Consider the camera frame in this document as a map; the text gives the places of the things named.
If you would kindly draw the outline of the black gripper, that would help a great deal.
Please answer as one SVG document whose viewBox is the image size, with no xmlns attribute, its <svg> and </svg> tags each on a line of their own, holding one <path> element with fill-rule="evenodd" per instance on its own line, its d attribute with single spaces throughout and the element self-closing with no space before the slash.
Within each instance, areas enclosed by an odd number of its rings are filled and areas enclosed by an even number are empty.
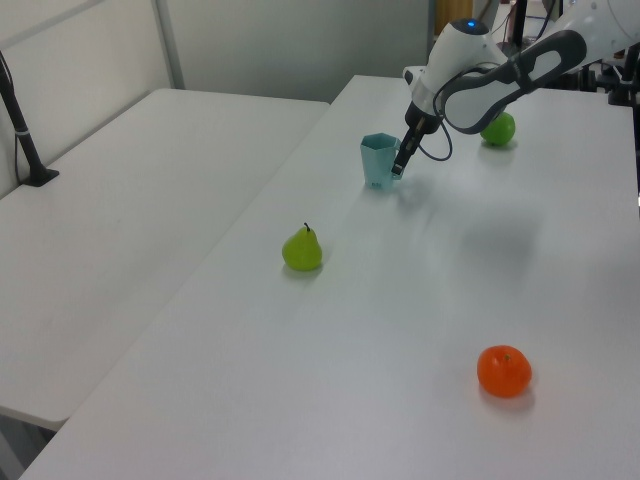
<svg viewBox="0 0 640 480">
<path fill-rule="evenodd" d="M 435 133 L 441 125 L 441 120 L 433 113 L 422 111 L 415 103 L 411 102 L 406 114 L 405 123 L 408 131 L 400 143 L 397 154 L 391 166 L 393 177 L 401 177 L 420 145 L 422 135 Z"/>
</svg>

